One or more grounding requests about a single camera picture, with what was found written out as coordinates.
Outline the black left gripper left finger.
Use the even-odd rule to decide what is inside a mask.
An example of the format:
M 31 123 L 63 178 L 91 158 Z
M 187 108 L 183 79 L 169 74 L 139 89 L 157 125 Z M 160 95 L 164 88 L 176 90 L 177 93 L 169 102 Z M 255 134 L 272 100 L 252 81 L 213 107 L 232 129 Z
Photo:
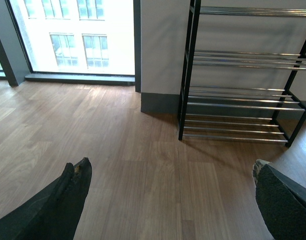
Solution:
M 59 178 L 0 219 L 0 240 L 72 240 L 91 177 L 88 158 L 67 163 Z

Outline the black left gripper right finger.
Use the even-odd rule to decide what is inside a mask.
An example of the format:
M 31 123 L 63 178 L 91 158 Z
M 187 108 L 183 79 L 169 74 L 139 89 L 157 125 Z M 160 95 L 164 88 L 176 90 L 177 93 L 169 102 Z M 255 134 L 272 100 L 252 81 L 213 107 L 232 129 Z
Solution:
M 306 188 L 258 159 L 253 165 L 256 202 L 276 240 L 306 240 Z

